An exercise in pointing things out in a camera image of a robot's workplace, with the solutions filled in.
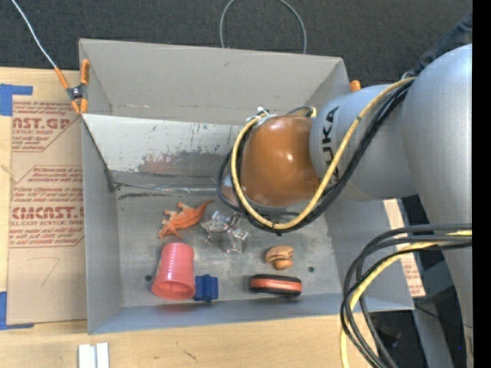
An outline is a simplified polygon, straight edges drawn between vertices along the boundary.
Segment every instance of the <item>orange toy dinosaur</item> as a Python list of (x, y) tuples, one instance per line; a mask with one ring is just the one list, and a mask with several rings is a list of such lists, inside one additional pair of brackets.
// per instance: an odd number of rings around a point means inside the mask
[(208, 204), (213, 200), (208, 200), (200, 205), (197, 209), (189, 207), (184, 203), (177, 203), (177, 207), (182, 209), (181, 212), (166, 210), (163, 213), (168, 215), (168, 219), (162, 221), (163, 227), (159, 230), (159, 237), (164, 238), (167, 235), (175, 235), (182, 238), (177, 229), (185, 229), (199, 222), (205, 213)]

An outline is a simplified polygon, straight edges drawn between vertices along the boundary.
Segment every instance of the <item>brown nut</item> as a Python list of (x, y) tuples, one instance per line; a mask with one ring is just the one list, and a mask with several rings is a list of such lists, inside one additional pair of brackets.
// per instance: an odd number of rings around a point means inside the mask
[(286, 268), (293, 267), (293, 261), (291, 261), (290, 259), (279, 260), (275, 261), (273, 263), (273, 266), (275, 266), (276, 270), (285, 270)]
[(278, 260), (290, 259), (293, 256), (293, 247), (289, 245), (277, 245), (266, 252), (265, 259), (268, 263)]

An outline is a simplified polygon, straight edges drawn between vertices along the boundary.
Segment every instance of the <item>white plastic piece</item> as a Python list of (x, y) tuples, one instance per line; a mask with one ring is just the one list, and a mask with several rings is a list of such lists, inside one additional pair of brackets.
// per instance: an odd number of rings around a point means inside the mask
[(77, 368), (109, 368), (109, 344), (79, 345)]

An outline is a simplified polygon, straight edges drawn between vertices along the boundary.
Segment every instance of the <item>clear plastic object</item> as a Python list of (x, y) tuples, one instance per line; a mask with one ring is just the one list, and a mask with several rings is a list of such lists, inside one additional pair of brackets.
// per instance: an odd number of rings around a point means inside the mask
[(227, 216), (216, 210), (212, 218), (202, 222), (201, 226), (208, 233), (208, 240), (224, 252), (242, 254), (247, 248), (249, 233), (238, 228), (241, 219), (242, 216), (238, 212)]

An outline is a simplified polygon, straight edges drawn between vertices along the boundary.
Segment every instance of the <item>pink cup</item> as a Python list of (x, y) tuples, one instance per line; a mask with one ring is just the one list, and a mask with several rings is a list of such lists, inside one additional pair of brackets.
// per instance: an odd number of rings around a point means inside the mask
[(194, 250), (182, 242), (163, 246), (152, 292), (169, 300), (186, 300), (196, 294)]

